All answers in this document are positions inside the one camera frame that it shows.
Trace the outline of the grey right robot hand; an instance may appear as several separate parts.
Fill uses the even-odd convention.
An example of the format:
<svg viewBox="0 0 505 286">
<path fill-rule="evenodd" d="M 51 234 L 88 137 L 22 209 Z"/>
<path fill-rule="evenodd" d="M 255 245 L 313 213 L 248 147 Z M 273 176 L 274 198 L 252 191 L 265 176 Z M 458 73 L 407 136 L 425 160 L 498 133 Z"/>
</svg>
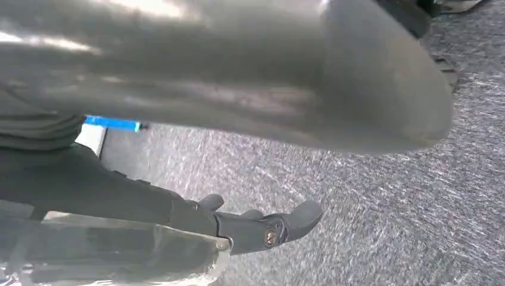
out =
<svg viewBox="0 0 505 286">
<path fill-rule="evenodd" d="M 243 254 L 305 236 L 319 205 L 238 216 L 131 180 L 75 143 L 87 115 L 385 154 L 444 139 L 453 96 L 376 1 L 2 1 L 1 200 L 227 238 Z"/>
</svg>

